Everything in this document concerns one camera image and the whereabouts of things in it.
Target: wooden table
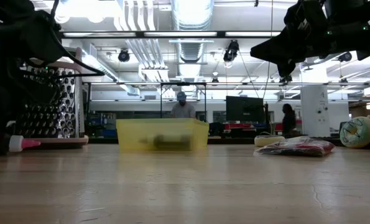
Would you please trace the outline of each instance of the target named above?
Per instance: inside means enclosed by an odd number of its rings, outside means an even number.
[[[370,223],[370,151],[324,158],[120,154],[117,145],[0,157],[0,223]]]

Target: computer monitor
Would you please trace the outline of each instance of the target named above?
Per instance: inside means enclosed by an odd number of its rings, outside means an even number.
[[[227,96],[226,120],[264,123],[264,100],[262,98]]]

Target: red bag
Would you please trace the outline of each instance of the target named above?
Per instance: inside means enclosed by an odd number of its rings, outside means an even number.
[[[264,146],[257,149],[254,154],[323,157],[331,153],[334,147],[335,146],[328,141],[316,140],[303,136]]]

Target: round cushion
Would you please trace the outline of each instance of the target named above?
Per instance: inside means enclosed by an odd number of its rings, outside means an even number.
[[[344,146],[361,148],[370,143],[370,118],[357,117],[342,126],[340,139]]]
[[[256,136],[254,144],[257,147],[263,147],[283,140],[285,140],[283,136]]]

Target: translucent container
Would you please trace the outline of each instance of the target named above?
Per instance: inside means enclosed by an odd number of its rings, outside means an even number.
[[[122,152],[203,151],[209,124],[191,118],[118,119]]]

